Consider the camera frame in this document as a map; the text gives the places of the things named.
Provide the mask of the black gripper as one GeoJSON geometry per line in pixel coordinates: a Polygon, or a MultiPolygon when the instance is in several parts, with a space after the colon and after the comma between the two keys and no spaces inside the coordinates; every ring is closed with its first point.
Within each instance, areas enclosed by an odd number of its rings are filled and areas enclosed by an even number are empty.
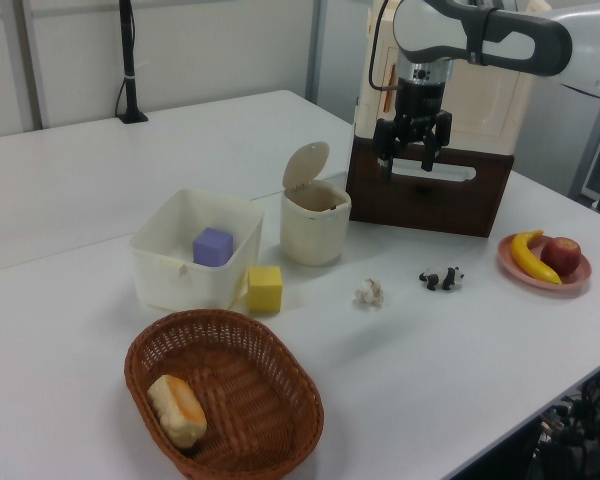
{"type": "Polygon", "coordinates": [[[445,84],[421,85],[399,79],[392,120],[378,119],[372,151],[386,183],[392,179],[396,154],[411,143],[424,146],[421,168],[431,172],[441,149],[449,144],[452,114],[441,108],[445,84]]]}

